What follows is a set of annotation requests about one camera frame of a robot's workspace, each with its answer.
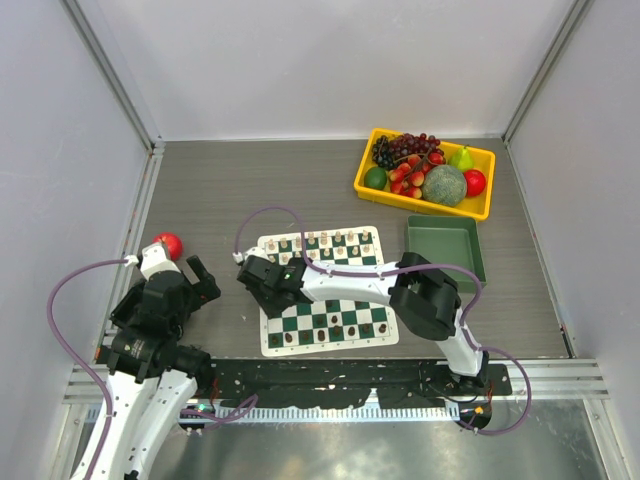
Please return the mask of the green white chess board mat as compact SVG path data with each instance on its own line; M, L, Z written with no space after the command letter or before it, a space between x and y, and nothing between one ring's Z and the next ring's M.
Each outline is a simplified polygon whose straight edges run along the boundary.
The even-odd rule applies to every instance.
M257 246L279 265L302 252L340 269L384 264L374 226L312 231L305 238L294 233L265 235ZM272 319L264 311L259 314L261 353L266 357L391 346L399 341L397 317L390 307L342 296L297 304Z

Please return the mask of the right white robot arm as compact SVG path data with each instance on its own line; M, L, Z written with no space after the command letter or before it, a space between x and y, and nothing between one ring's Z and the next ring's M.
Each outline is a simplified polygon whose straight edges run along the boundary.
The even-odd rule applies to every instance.
M391 308L408 330L437 344L454 386L474 394L488 384L489 355L465 326L482 283L456 265L434 264L406 252L398 262L382 265L335 265L305 254L278 265L260 248L232 254L237 280L261 309L275 317L299 303L348 300Z

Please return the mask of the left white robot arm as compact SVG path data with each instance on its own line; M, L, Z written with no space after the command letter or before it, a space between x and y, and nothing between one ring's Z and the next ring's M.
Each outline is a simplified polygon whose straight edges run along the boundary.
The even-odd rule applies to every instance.
M105 356L108 375L99 417L75 479L145 479L180 411L214 383L209 353L180 344L184 325L221 291L200 258L190 282L167 258L139 256L142 279L111 313L119 331Z

